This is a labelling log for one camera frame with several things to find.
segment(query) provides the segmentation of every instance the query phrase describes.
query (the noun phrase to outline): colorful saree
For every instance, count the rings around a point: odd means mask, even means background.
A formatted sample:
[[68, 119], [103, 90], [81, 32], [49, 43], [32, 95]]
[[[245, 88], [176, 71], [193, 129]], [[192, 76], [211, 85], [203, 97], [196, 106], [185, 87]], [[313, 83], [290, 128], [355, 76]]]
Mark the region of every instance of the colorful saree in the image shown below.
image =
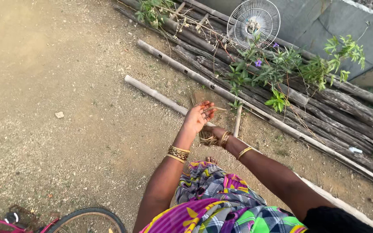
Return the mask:
[[267, 206], [247, 183], [210, 162], [191, 162], [176, 191], [176, 206], [156, 216], [141, 232], [303, 233], [294, 215]]

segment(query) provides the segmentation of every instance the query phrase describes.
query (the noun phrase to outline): bicycle wheel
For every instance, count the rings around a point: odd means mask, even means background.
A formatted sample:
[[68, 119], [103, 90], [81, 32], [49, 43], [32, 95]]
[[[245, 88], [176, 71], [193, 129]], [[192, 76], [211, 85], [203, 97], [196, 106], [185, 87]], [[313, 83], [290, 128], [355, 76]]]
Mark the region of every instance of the bicycle wheel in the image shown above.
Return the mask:
[[64, 216], [47, 233], [126, 233], [126, 230], [110, 211], [86, 208]]

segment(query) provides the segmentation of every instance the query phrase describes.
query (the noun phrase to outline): small stone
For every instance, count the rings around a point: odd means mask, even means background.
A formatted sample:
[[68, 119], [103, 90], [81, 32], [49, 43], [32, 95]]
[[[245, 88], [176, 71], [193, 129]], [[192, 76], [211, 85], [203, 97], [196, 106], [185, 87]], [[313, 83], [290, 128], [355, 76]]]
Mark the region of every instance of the small stone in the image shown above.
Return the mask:
[[63, 118], [63, 117], [64, 117], [64, 113], [63, 113], [63, 112], [57, 112], [57, 113], [55, 114], [55, 116], [56, 116], [57, 118]]

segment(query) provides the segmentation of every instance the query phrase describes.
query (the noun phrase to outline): bicycle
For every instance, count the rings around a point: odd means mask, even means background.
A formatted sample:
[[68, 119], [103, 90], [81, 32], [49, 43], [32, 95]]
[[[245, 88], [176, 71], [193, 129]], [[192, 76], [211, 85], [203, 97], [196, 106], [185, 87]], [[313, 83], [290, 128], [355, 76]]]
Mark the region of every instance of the bicycle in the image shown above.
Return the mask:
[[0, 233], [126, 233], [125, 227], [120, 219], [112, 212], [102, 208], [85, 208], [74, 211], [63, 218], [41, 227], [38, 230], [23, 226], [19, 220], [21, 216], [12, 212], [11, 208], [0, 224], [11, 227], [13, 230], [3, 230]]

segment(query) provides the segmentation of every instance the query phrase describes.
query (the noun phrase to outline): foot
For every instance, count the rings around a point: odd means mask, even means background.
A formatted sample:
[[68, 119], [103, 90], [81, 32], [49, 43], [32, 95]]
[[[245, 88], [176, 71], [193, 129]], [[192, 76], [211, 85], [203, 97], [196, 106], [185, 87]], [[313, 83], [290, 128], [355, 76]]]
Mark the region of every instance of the foot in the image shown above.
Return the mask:
[[205, 161], [218, 165], [218, 161], [216, 161], [213, 157], [207, 157], [205, 158]]

